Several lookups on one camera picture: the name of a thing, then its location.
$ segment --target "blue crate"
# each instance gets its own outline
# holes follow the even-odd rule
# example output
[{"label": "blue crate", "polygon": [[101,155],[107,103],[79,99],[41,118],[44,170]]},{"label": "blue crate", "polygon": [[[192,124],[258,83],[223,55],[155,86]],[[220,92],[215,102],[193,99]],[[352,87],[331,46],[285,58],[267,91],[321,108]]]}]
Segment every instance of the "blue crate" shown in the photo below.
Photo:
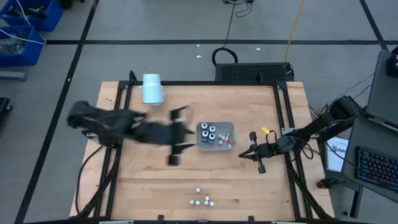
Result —
[{"label": "blue crate", "polygon": [[[31,2],[35,4],[40,4],[43,6],[47,6],[47,10],[45,11],[46,18],[45,19],[37,19],[37,18],[27,18],[32,26],[35,27],[36,31],[53,31],[60,20],[63,9],[59,5],[57,0],[19,0],[20,4],[24,8],[26,12],[25,6]],[[25,18],[23,17],[10,17],[7,16],[7,12],[9,11],[11,6],[19,7],[16,0],[8,0],[8,2],[4,5],[4,7],[0,11],[0,18],[4,19],[10,26],[23,26],[27,25]]]},{"label": "blue crate", "polygon": [[[21,32],[23,32],[29,34],[29,40],[43,42],[41,36],[36,33],[35,28],[32,26],[0,27],[0,29],[17,37],[21,37]],[[0,39],[5,38],[9,38],[9,36],[0,32]],[[42,44],[26,42],[24,50],[19,54],[0,55],[0,67],[35,65],[39,59],[42,47]]]}]

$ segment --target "wooden table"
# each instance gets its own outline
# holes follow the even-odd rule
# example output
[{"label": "wooden table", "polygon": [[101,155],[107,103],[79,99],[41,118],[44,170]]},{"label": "wooden table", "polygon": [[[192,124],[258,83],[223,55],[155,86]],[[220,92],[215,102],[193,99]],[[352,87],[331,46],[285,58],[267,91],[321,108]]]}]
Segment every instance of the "wooden table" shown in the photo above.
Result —
[{"label": "wooden table", "polygon": [[[102,83],[97,106],[106,110],[114,107],[117,82]],[[230,121],[236,130],[236,146],[230,152],[201,152],[196,146],[180,155],[180,165],[167,165],[169,146],[123,142],[112,219],[156,220],[247,220],[252,215],[261,220],[294,220],[289,181],[283,156],[264,159],[267,173],[259,174],[257,163],[240,159],[238,154],[250,146],[249,133],[256,131],[258,142],[265,141],[261,128],[273,129],[280,136],[280,127],[271,86],[164,86],[166,101],[158,108],[144,106],[138,86],[132,89],[130,109],[147,110],[152,120],[169,122],[169,110],[192,106],[194,116],[189,128],[203,121]],[[288,83],[290,103],[296,127],[311,122],[303,83]],[[280,91],[284,122],[288,126],[282,92]],[[196,142],[194,135],[188,142]],[[318,150],[316,141],[311,140]],[[98,148],[88,141],[85,159]],[[86,165],[81,176],[80,208],[90,200],[98,187],[105,150]],[[309,191],[325,211],[334,217],[329,191],[315,185],[324,178],[320,156],[313,160],[302,156]],[[200,194],[195,192],[199,187]],[[300,211],[305,216],[302,197],[297,188]],[[204,206],[208,195],[214,207]],[[104,214],[108,191],[103,197]],[[200,200],[200,206],[190,205]],[[71,215],[75,215],[72,205]]]}]

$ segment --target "floor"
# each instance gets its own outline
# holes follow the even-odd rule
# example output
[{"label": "floor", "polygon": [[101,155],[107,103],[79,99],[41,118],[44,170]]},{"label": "floor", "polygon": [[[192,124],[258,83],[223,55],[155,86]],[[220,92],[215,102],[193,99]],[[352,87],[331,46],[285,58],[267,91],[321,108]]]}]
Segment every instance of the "floor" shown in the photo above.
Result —
[{"label": "floor", "polygon": [[[229,39],[235,42],[227,46],[239,62],[283,61],[299,6],[293,0],[255,1],[248,16],[233,17]],[[289,61],[312,107],[372,74],[378,52],[398,45],[397,8],[396,0],[307,0]],[[24,221],[67,218],[86,145],[80,132],[66,125],[72,103],[95,104],[101,82],[125,80],[130,70],[138,79],[160,73],[163,80],[214,80],[211,54],[224,41],[231,10],[221,0],[76,1],[55,31],[42,33],[48,44],[36,66],[2,68],[26,72],[28,79],[0,81],[0,96],[14,106],[0,131],[1,223],[16,219],[38,158],[45,159],[44,166]],[[220,53],[217,61],[232,58]],[[357,95],[370,82],[347,94]],[[366,105],[368,94],[357,97],[358,103]],[[343,212],[353,191],[339,186],[330,193],[342,220],[398,219],[398,204],[368,190],[359,218],[350,219]]]}]

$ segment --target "gray tray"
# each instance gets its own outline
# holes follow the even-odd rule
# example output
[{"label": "gray tray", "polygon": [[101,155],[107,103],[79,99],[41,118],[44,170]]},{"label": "gray tray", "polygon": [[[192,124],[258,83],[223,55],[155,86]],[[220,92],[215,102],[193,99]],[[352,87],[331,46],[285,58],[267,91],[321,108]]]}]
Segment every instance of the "gray tray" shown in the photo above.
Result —
[{"label": "gray tray", "polygon": [[[208,128],[207,131],[209,129],[210,126],[215,126],[216,127],[216,139],[214,141],[213,144],[210,144],[208,142],[203,142],[201,140],[201,132],[203,131],[201,128],[201,124],[202,123],[207,123]],[[225,136],[228,132],[231,133],[231,135],[229,136],[229,139],[231,140],[231,145],[232,147],[229,148],[227,146],[227,144],[225,143],[225,141],[223,141],[222,145],[218,144],[218,141],[220,140],[218,138],[218,135],[221,134],[223,136]],[[211,122],[211,121],[204,121],[201,123],[197,124],[197,146],[198,149],[201,151],[207,151],[207,152],[216,152],[216,151],[230,151],[231,149],[233,149],[235,147],[236,144],[236,138],[235,138],[235,128],[234,128],[234,124],[231,122]]]}]

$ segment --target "white cup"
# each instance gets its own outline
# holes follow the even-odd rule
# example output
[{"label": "white cup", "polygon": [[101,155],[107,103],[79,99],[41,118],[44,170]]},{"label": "white cup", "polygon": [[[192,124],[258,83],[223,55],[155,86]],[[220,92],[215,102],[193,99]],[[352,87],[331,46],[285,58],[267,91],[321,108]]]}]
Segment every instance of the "white cup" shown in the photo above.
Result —
[{"label": "white cup", "polygon": [[160,84],[159,74],[143,75],[142,102],[145,104],[159,105],[164,102],[164,89]]}]

